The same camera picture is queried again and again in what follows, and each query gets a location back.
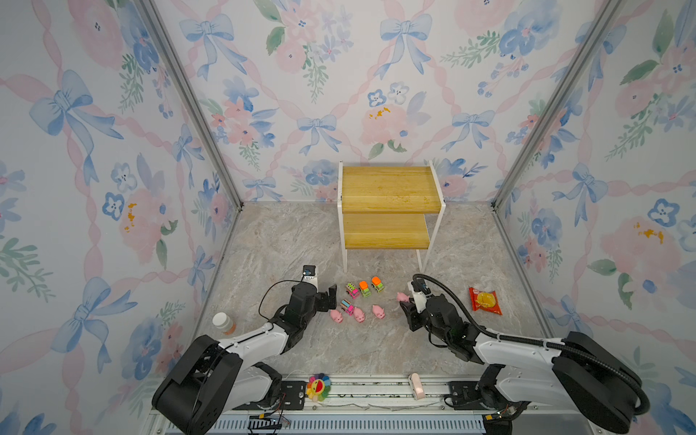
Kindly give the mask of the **pink pig toy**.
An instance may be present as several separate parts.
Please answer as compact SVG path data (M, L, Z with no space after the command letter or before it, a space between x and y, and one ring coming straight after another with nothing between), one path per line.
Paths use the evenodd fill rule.
M358 323L363 323L365 321L365 314L364 311L358 307L356 307L353 310L353 318L358 322Z
M385 318L385 311L382 307L377 306L377 304L374 304L372 306L372 312L375 317L378 319L384 319Z
M397 294L397 300L399 302L409 303L411 301L411 297L409 297L409 295L399 292Z
M329 315L330 315L331 319L334 322L336 322L337 324L341 324L344 321L343 315L335 309L330 310Z

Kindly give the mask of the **orange yellow toy truck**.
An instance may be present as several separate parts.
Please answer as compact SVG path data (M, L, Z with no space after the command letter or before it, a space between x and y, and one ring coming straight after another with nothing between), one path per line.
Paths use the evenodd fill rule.
M377 291L378 293L381 293L382 291L384 291L384 283L382 282L382 280L379 277L373 277L371 279L371 284L372 284L373 289L375 291Z

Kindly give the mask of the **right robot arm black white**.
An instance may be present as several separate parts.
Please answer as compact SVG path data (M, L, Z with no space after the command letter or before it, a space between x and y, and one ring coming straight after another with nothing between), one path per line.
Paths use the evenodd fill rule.
M651 409L640 376L585 333L540 339L493 331L452 290L424 274L414 275L398 300L411 331L423 329L435 347L484 366L476 382L453 382L444 402L456 411L487 410L487 429L509 434L531 405L544 404L627 434L634 418Z

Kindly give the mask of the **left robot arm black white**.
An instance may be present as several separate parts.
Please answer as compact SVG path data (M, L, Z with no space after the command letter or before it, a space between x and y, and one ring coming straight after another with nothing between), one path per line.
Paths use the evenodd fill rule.
M226 411L281 404L282 375L265 360L296 346L316 313L336 308L336 293L337 286L322 292L317 278L307 277L256 330L221 341L197 337L159 385L152 408L185 434L205 434Z

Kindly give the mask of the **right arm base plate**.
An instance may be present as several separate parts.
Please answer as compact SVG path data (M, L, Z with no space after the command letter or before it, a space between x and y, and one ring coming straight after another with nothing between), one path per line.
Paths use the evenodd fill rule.
M510 411L522 404L506 399L495 386L480 387L473 381L451 381L448 388L444 402L456 411Z

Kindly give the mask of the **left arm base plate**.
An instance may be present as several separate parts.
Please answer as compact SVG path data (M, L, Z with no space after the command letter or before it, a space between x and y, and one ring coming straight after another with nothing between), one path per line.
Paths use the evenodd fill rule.
M306 402L306 382L281 381L271 386L266 395L256 402L247 402L233 408L233 411L302 411Z

